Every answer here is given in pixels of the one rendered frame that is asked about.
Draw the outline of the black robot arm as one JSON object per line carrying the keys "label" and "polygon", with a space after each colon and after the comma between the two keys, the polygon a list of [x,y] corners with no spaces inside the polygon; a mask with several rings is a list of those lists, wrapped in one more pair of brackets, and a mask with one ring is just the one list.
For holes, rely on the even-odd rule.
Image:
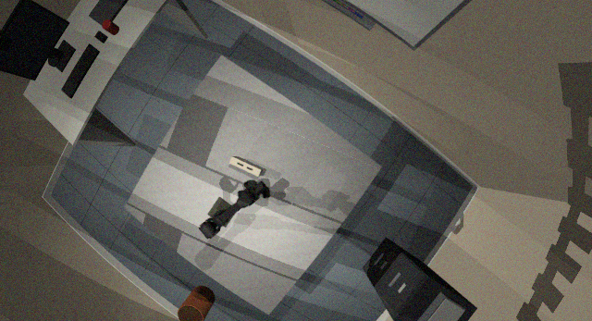
{"label": "black robot arm", "polygon": [[260,198],[259,195],[267,190],[267,187],[262,181],[259,183],[257,183],[256,180],[244,181],[244,186],[246,189],[240,193],[240,198],[235,204],[233,204],[228,210],[224,209],[223,211],[216,212],[216,215],[206,219],[206,222],[204,221],[200,225],[199,230],[207,239],[213,238],[220,231],[221,227],[228,223],[231,216],[235,215],[243,207],[251,206]]}

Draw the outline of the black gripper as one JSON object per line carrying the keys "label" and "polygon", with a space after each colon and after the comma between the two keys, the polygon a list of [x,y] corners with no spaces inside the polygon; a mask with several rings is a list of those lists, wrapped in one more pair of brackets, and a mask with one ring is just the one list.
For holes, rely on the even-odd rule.
{"label": "black gripper", "polygon": [[[239,198],[241,197],[241,192],[242,191],[239,191],[238,192]],[[264,195],[264,198],[269,197],[270,196],[270,194],[269,194],[269,188],[267,187],[267,190],[266,191],[263,191],[262,194]]]}

